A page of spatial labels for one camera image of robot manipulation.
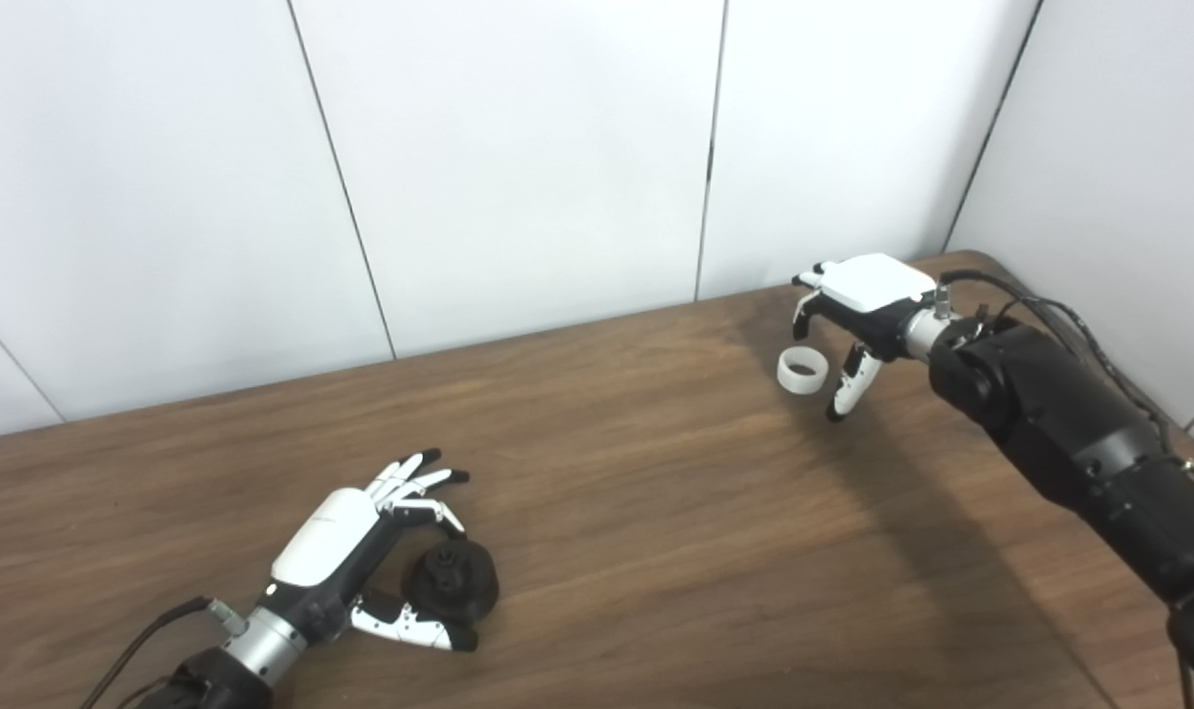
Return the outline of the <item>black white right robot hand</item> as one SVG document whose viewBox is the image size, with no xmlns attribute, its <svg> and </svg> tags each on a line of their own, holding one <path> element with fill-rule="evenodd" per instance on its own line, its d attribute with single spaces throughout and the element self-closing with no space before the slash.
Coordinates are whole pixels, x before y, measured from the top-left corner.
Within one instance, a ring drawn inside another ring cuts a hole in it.
<svg viewBox="0 0 1194 709">
<path fill-rule="evenodd" d="M 841 423 L 856 408 L 884 364 L 917 359 L 911 328 L 916 319 L 929 313 L 935 282 L 885 254 L 818 263 L 790 282 L 811 290 L 790 319 L 790 337 L 804 341 L 813 317 L 826 319 L 854 337 L 826 409 L 830 421 Z"/>
</svg>

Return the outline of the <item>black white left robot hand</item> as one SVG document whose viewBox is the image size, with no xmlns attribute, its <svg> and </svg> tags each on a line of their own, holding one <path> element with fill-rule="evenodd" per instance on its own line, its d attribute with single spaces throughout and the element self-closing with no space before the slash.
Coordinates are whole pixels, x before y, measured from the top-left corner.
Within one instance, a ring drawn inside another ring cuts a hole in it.
<svg viewBox="0 0 1194 709">
<path fill-rule="evenodd" d="M 433 525 L 453 542 L 467 530 L 433 489 L 466 483 L 463 470 L 433 470 L 439 449 L 390 462 L 364 487 L 341 487 L 319 504 L 273 560 L 259 606 L 312 647 L 357 629 L 400 643 L 470 654 L 470 625 L 443 619 L 398 594 L 370 588 L 370 579 L 413 528 Z"/>
</svg>

